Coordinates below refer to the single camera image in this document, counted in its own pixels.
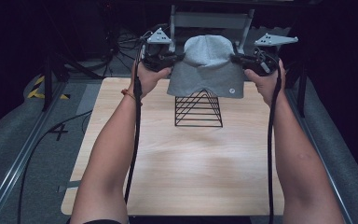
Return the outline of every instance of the metal bracket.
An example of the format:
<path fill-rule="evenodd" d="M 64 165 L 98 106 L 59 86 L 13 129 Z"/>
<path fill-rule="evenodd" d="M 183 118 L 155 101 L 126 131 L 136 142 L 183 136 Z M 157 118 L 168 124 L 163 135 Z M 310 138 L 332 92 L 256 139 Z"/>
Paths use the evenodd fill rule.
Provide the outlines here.
<path fill-rule="evenodd" d="M 270 47 L 284 44 L 292 44 L 298 41 L 297 37 L 287 37 L 280 35 L 265 34 L 260 39 L 255 41 L 255 46 Z"/>
<path fill-rule="evenodd" d="M 147 38 L 147 44 L 171 44 L 171 42 L 161 28 L 158 28 L 155 33 Z"/>

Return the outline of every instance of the light wood surface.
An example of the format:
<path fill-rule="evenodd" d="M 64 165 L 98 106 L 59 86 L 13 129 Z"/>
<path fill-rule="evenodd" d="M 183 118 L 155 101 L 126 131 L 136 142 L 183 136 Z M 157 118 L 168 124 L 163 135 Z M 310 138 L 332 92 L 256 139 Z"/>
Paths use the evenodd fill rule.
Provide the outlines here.
<path fill-rule="evenodd" d="M 70 181 L 81 179 L 92 145 L 129 83 L 128 78 L 103 81 Z M 267 215 L 269 109 L 255 84 L 244 83 L 243 99 L 219 98 L 223 128 L 175 127 L 168 84 L 161 80 L 143 99 L 129 215 Z M 275 214 L 281 215 L 283 195 L 275 168 L 273 186 Z M 72 213 L 75 196 L 76 189 L 66 191 L 64 214 Z"/>

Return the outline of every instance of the metal frame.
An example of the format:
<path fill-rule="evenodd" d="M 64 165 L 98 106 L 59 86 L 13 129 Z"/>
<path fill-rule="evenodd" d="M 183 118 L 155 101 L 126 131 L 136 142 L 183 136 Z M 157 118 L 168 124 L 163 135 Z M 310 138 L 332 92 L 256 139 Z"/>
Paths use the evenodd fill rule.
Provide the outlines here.
<path fill-rule="evenodd" d="M 171 41 L 170 51 L 175 52 L 175 27 L 203 27 L 242 29 L 242 35 L 234 41 L 238 53 L 243 53 L 246 36 L 254 17 L 255 10 L 250 9 L 247 14 L 225 14 L 225 13 L 199 13 L 199 12 L 177 12 L 176 7 L 171 7 Z"/>
<path fill-rule="evenodd" d="M 175 97 L 175 126 L 222 128 L 218 97 L 206 90 L 188 97 Z"/>

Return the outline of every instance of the triangular wire rack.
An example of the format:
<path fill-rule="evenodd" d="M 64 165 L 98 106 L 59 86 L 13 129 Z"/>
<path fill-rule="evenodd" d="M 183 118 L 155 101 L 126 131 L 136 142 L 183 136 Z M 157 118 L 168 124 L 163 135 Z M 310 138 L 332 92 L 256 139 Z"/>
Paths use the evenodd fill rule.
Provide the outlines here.
<path fill-rule="evenodd" d="M 217 95 L 206 90 L 175 97 L 175 126 L 223 127 Z"/>

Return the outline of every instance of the controller cable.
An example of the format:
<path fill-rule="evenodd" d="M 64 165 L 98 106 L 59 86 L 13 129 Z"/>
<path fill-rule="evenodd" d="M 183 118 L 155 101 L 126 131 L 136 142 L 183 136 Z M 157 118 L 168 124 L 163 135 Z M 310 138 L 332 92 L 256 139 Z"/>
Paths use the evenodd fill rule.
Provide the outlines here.
<path fill-rule="evenodd" d="M 277 103 L 278 94 L 282 87 L 282 74 L 279 63 L 271 56 L 265 54 L 268 58 L 270 58 L 278 70 L 277 83 L 275 84 L 274 92 L 272 93 L 271 107 L 269 109 L 269 119 L 268 119 L 268 149 L 267 149 L 267 157 L 268 157 L 268 201 L 269 201 L 269 224 L 274 223 L 274 196 L 272 191 L 272 129 L 275 117 L 275 107 Z"/>
<path fill-rule="evenodd" d="M 146 35 L 150 32 L 146 32 L 141 37 L 141 41 L 146 40 Z M 138 146 L 139 146 L 139 133 L 140 133 L 140 126 L 141 126 L 141 95 L 142 95 L 142 84 L 141 80 L 138 77 L 138 65 L 141 62 L 140 55 L 142 52 L 143 44 L 141 44 L 140 48 L 138 49 L 138 52 L 136 54 L 135 59 L 135 69 L 134 69 L 134 85 L 133 85 L 133 94 L 135 96 L 135 103 L 136 103 L 136 114 L 135 114 L 135 139 L 134 139 L 134 146 L 133 146 L 133 154 L 132 154 L 132 160 L 129 170 L 129 176 L 127 179 L 127 186 L 126 191 L 124 194 L 124 201 L 125 203 L 128 203 L 129 195 L 130 195 L 130 188 L 131 188 L 131 182 L 132 182 L 132 176 L 133 176 L 133 170 L 135 168 L 135 162 L 136 162 L 136 156 L 138 154 Z"/>

